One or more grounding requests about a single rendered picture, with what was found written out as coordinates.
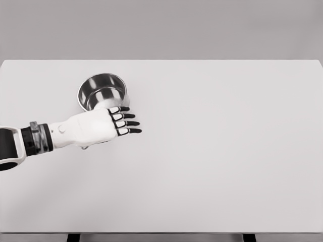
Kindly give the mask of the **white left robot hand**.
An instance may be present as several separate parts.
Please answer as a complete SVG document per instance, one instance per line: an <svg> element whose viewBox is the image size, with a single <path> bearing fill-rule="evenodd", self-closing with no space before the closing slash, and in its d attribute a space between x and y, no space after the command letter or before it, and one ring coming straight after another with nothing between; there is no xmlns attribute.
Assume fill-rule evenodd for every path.
<svg viewBox="0 0 323 242"><path fill-rule="evenodd" d="M142 129L138 128L140 123L131 120L135 115L128 113L129 110L125 106L100 108L72 116L67 121L69 142L88 147L116 137L141 133Z"/></svg>

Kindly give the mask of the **shiny steel pot with handle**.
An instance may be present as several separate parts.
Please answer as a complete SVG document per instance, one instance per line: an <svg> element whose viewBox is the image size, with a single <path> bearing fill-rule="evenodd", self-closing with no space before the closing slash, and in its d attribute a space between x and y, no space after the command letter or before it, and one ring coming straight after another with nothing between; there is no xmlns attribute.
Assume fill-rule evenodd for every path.
<svg viewBox="0 0 323 242"><path fill-rule="evenodd" d="M88 78L79 87L77 97L83 109L82 113L100 108L129 107L126 84L119 76L111 73L101 73Z"/></svg>

